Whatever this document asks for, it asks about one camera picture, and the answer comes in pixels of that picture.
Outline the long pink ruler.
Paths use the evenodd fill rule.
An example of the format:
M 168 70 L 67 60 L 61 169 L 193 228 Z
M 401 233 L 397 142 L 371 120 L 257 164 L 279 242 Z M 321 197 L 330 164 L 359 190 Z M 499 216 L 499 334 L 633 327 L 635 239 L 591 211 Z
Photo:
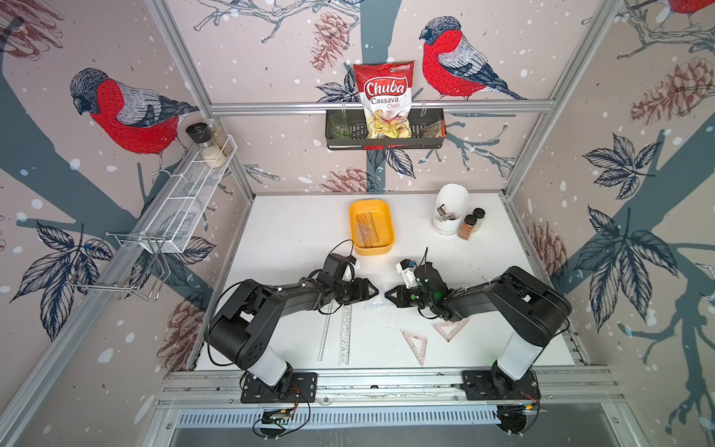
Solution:
M 372 248 L 369 242 L 370 229 L 368 224 L 368 219 L 370 218 L 370 212 L 361 212 L 356 215 L 357 219 L 357 229 L 359 229 L 359 234 L 362 240 L 362 246 L 364 248 Z

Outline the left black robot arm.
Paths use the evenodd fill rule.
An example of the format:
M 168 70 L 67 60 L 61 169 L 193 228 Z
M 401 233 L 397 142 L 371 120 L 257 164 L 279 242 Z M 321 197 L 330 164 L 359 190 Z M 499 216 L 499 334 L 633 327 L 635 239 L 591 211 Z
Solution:
M 368 279 L 334 279 L 318 271 L 294 284 L 269 286 L 246 279 L 229 288 L 231 296 L 204 334 L 208 348 L 268 387 L 283 385 L 292 367 L 269 346 L 279 320 L 297 312 L 320 311 L 332 302 L 345 307 L 378 296 Z

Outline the short clear stencil ruler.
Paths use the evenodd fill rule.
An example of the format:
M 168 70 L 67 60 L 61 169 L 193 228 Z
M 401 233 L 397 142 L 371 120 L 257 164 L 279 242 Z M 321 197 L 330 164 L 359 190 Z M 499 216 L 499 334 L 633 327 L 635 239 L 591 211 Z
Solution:
M 383 237 L 381 236 L 380 217 L 381 214 L 379 212 L 371 212 L 370 218 L 368 219 L 370 229 L 369 242 L 372 247 L 377 247 L 382 244 Z

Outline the clear blue protractor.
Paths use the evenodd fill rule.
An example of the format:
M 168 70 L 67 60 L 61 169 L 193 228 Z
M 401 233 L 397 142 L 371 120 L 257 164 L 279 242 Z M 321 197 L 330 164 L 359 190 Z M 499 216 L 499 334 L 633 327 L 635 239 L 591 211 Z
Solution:
M 365 248 L 385 247 L 389 244 L 388 228 L 383 221 L 368 221 L 359 224 L 362 245 Z

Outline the blue clear set square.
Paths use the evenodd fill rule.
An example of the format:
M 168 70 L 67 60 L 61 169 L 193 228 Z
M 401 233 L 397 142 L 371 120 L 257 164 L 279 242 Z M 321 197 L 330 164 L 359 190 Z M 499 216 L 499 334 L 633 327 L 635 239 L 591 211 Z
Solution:
M 389 304 L 389 301 L 385 299 L 385 290 L 380 289 L 378 294 L 368 300 L 366 304 L 364 305 L 363 309 L 364 310 L 373 310 L 373 309 L 378 309 L 378 308 L 385 308 Z

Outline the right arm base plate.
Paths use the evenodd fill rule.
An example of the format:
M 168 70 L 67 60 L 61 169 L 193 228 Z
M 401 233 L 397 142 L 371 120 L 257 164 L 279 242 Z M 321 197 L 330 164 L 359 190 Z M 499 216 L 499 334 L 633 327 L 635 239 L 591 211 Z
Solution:
M 530 369 L 519 380 L 497 370 L 466 370 L 457 387 L 468 400 L 541 400 L 536 373 Z

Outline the pink triangle set square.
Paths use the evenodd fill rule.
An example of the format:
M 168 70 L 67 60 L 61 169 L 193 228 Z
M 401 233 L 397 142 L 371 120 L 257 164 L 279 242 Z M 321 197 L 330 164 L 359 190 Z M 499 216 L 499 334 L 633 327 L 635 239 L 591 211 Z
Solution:
M 424 335 L 419 335 L 418 333 L 412 333 L 405 330 L 401 330 L 400 333 L 408 344 L 411 353 L 413 353 L 419 365 L 424 366 L 426 360 L 426 349 L 428 348 L 428 338 Z

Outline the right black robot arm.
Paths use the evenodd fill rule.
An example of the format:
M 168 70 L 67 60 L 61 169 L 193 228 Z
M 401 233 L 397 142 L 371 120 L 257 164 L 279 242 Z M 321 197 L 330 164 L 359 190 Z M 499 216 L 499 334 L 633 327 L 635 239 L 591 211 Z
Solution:
M 570 326 L 573 307 L 566 297 L 518 266 L 481 285 L 451 289 L 432 263 L 417 266 L 414 285 L 397 286 L 385 297 L 398 308 L 427 309 L 437 318 L 460 322 L 497 311 L 513 333 L 485 378 L 499 397 L 525 390 L 527 374 L 551 340 Z

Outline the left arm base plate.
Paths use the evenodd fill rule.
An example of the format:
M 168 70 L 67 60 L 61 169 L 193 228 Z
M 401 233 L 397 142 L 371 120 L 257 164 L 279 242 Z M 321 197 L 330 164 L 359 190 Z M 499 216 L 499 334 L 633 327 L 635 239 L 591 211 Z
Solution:
M 246 372 L 241 378 L 240 402 L 255 403 L 294 403 L 316 400 L 318 374 L 316 372 L 292 372 L 283 376 L 279 383 L 268 386 L 257 376 Z

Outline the thin clear straight ruler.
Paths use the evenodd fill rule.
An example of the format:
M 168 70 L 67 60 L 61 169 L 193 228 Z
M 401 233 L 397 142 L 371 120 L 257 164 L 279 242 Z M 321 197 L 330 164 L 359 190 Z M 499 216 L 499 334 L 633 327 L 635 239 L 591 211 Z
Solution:
M 318 361 L 322 362 L 324 359 L 324 353 L 327 346 L 328 335 L 330 333 L 331 326 L 331 315 L 333 311 L 329 311 L 325 314 L 325 320 L 323 325 L 323 331 L 320 339 L 320 350 L 318 350 Z

